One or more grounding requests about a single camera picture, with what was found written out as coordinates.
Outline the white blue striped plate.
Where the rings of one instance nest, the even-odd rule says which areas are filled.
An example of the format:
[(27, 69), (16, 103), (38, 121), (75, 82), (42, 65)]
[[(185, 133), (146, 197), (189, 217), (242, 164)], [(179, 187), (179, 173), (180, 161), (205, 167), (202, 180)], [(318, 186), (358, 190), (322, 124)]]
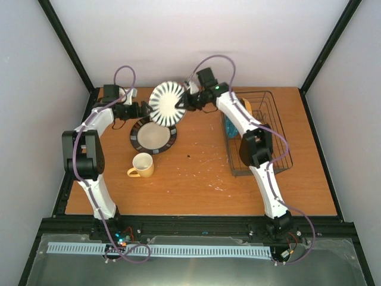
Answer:
[(174, 81), (160, 83), (152, 91), (148, 104), (153, 111), (150, 119), (165, 127), (178, 124), (184, 117), (186, 110), (175, 109), (174, 105), (184, 93), (184, 87)]

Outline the teal polka dot plate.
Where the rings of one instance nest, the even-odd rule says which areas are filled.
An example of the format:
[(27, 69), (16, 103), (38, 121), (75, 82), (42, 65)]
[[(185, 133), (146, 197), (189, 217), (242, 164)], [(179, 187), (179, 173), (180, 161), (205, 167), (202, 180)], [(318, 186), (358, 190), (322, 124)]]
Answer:
[(241, 137), (236, 126), (233, 124), (233, 122), (227, 116), (224, 117), (224, 125), (225, 125), (225, 131), (226, 131), (226, 135), (227, 135), (228, 139)]

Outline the yellow plate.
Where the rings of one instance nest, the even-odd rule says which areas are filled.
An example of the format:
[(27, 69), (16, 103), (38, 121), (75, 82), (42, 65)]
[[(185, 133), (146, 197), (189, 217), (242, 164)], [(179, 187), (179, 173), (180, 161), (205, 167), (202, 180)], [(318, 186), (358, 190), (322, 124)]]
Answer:
[(245, 98), (241, 98), (241, 99), (240, 99), (240, 102), (241, 102), (241, 104), (245, 107), (246, 111), (247, 111), (250, 115), (252, 115), (252, 107), (251, 107), (251, 103), (250, 103), (247, 99), (245, 99)]

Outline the black wire dish rack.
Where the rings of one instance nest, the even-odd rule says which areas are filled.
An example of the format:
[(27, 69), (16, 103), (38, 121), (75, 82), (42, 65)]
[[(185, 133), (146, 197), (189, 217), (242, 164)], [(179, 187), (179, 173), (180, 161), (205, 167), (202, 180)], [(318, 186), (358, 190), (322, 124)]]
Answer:
[[(268, 91), (245, 91), (236, 92), (236, 96), (241, 99), (245, 98), (251, 103), (252, 116), (262, 124), (269, 125), (269, 128), (280, 134), (286, 139), (285, 131), (280, 119), (280, 115), (274, 100), (273, 94)], [(251, 176), (252, 173), (248, 166), (245, 166), (239, 156), (239, 147), (241, 145), (241, 138), (228, 139), (224, 125), (225, 115), (221, 114), (222, 131), (224, 135), (224, 142), (227, 151), (227, 161), (229, 163), (230, 171), (234, 177), (237, 176)], [(280, 157), (286, 151), (286, 144), (276, 135), (272, 135), (273, 142), (273, 158)], [(293, 160), (290, 151), (282, 159), (275, 162), (273, 169), (275, 174), (286, 171), (293, 166)]]

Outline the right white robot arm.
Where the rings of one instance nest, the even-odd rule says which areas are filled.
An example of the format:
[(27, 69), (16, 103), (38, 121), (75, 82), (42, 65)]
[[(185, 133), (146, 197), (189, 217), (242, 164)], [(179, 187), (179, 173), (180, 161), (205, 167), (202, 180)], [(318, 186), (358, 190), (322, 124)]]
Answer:
[(185, 82), (186, 91), (175, 107), (194, 111), (211, 103), (233, 123), (241, 137), (239, 157), (254, 175), (263, 199), (266, 233), (271, 240), (279, 240), (291, 229), (292, 215), (283, 201), (274, 173), (273, 135), (278, 134), (255, 119), (230, 85), (218, 83), (210, 68), (195, 70), (193, 74), (197, 75), (201, 87), (192, 82), (193, 75), (190, 75)]

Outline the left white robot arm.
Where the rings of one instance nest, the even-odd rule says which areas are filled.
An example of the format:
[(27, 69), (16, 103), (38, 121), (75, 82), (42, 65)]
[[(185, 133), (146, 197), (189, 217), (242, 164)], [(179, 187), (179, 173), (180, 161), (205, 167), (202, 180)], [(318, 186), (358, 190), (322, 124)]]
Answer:
[(145, 101), (134, 102), (136, 88), (105, 85), (104, 95), (92, 106), (89, 115), (74, 130), (62, 134), (64, 170), (83, 188), (98, 220), (107, 220), (103, 233), (111, 240), (119, 239), (124, 225), (116, 219), (117, 206), (104, 181), (105, 157), (100, 137), (116, 119), (140, 119), (149, 114)]

